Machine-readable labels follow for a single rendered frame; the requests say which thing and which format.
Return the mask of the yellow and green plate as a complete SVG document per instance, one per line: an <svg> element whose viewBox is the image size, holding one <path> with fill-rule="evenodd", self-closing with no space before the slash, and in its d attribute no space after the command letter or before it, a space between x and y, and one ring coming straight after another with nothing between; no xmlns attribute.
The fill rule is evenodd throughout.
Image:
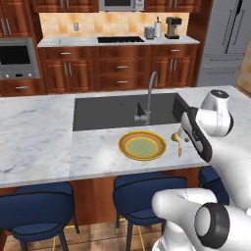
<svg viewBox="0 0 251 251"><path fill-rule="evenodd" d="M152 161L160 158L167 149L167 143L159 134L148 130L130 131L118 142L119 150L136 161Z"/></svg>

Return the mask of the golden spoon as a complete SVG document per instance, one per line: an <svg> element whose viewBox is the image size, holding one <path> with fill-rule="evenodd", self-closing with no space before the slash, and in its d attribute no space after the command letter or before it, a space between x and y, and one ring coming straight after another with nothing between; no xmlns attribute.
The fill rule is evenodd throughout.
<svg viewBox="0 0 251 251"><path fill-rule="evenodd" d="M175 141L178 144L178 156L181 157L181 144L179 141L178 133L173 133L171 139L172 141Z"/></svg>

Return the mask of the dark sink basin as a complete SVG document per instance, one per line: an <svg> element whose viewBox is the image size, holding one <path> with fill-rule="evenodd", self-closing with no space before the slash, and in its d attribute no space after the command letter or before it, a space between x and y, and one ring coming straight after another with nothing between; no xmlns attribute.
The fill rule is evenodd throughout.
<svg viewBox="0 0 251 251"><path fill-rule="evenodd" d="M136 121L147 109L148 95L77 98L75 100L73 131L144 126ZM178 124L189 108L178 93L152 94L150 125Z"/></svg>

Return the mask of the grey metal tap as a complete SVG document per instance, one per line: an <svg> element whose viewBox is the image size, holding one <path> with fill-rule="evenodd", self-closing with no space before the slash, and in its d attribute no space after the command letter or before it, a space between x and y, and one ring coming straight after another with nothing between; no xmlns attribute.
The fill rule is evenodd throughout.
<svg viewBox="0 0 251 251"><path fill-rule="evenodd" d="M135 115L133 117L133 119L136 122L143 121L143 122L145 122L145 124L147 126L150 125L150 117L151 117L150 107L151 107L152 87L153 86L157 86L157 85L158 85L158 73L157 72L153 72L152 75L150 76L149 85L148 85L147 108L146 108L146 110L145 110L145 112L144 112L143 115L141 115L141 116Z"/></svg>

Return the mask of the brown lower cupboard run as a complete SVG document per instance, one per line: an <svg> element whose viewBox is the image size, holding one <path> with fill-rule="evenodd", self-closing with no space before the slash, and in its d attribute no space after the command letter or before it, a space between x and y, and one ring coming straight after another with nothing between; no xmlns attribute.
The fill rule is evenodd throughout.
<svg viewBox="0 0 251 251"><path fill-rule="evenodd" d="M40 47L38 52L47 91L77 93L146 89L153 73L159 88L189 86L197 48L196 44L112 45Z"/></svg>

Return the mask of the blue bar stool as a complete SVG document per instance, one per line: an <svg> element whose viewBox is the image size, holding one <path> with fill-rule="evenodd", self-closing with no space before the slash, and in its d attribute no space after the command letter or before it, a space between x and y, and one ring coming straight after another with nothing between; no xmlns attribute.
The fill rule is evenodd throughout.
<svg viewBox="0 0 251 251"><path fill-rule="evenodd" d="M167 176L160 172L117 176L114 180L113 202L117 217L127 220L125 251L130 251L132 228L161 224L165 230L166 221L158 218L152 210L152 197L161 190L186 188L184 176Z"/></svg>
<svg viewBox="0 0 251 251"><path fill-rule="evenodd" d="M199 174L199 186L210 189L216 195L220 204L228 205L229 196L218 173L211 167L201 167Z"/></svg>
<svg viewBox="0 0 251 251"><path fill-rule="evenodd" d="M75 216L75 193L68 181L27 185L0 195L0 228L9 231L27 250L29 242L59 236L63 251L69 251L64 228Z"/></svg>

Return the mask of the black hob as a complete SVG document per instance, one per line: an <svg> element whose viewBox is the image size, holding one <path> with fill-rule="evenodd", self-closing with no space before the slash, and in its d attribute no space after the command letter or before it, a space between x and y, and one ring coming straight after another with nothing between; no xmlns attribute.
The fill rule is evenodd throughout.
<svg viewBox="0 0 251 251"><path fill-rule="evenodd" d="M139 36L98 37L98 43L136 43L144 42Z"/></svg>

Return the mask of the grey toaster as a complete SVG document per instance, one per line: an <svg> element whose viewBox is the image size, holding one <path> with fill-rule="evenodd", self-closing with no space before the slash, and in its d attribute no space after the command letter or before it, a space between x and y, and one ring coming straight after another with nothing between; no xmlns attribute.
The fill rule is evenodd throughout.
<svg viewBox="0 0 251 251"><path fill-rule="evenodd" d="M153 39L155 37L155 28L153 26L146 26L144 28L144 37L146 39Z"/></svg>

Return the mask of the white paper towel roll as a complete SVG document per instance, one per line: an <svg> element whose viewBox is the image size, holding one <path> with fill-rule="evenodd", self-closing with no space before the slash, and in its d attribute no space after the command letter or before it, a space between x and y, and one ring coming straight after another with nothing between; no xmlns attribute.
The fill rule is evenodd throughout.
<svg viewBox="0 0 251 251"><path fill-rule="evenodd" d="M155 22L154 28L155 28L155 37L160 38L162 36L162 23L160 22L160 18L156 18L157 21Z"/></svg>

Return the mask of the brown coffee machine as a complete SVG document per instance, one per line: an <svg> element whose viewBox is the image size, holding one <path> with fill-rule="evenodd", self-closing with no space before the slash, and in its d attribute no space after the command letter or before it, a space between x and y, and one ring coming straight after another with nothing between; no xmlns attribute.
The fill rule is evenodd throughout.
<svg viewBox="0 0 251 251"><path fill-rule="evenodd" d="M176 34L176 29L179 25L181 25L181 18L167 17L166 24L168 25L168 30L165 37L168 39L179 39L179 35Z"/></svg>

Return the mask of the brown tall oven cupboard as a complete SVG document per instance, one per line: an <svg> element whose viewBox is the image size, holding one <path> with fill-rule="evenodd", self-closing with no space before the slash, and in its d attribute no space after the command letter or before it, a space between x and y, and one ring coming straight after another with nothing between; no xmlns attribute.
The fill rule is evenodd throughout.
<svg viewBox="0 0 251 251"><path fill-rule="evenodd" d="M32 10L29 0L0 0L0 39L22 37L33 39L40 78L0 79L2 97L43 95L47 91L37 48L43 38L39 15Z"/></svg>

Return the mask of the grey microwave oven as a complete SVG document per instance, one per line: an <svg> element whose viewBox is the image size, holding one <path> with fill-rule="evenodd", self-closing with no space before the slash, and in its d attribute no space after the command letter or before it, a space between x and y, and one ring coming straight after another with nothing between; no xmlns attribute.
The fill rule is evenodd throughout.
<svg viewBox="0 0 251 251"><path fill-rule="evenodd" d="M142 12L144 0L99 0L99 10L105 12Z"/></svg>

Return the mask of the grey fridge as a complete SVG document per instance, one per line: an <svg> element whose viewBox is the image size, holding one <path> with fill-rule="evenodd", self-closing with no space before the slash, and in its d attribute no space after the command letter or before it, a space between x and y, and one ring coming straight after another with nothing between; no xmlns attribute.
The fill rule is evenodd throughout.
<svg viewBox="0 0 251 251"><path fill-rule="evenodd" d="M198 86L235 86L251 34L251 0L214 0Z"/></svg>

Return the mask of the brown upper cupboards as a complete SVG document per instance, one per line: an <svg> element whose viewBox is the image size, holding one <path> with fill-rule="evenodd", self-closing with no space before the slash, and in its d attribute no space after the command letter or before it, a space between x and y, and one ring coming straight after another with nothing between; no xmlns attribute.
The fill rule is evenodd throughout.
<svg viewBox="0 0 251 251"><path fill-rule="evenodd" d="M98 0L29 0L35 13L97 13Z"/></svg>
<svg viewBox="0 0 251 251"><path fill-rule="evenodd" d="M146 13L197 13L202 0L144 0Z"/></svg>

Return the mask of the grey wall oven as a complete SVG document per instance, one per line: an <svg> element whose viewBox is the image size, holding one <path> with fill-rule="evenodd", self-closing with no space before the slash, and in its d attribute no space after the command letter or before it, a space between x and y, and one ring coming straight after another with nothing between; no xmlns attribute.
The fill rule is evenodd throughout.
<svg viewBox="0 0 251 251"><path fill-rule="evenodd" d="M40 78L33 39L0 39L0 79Z"/></svg>

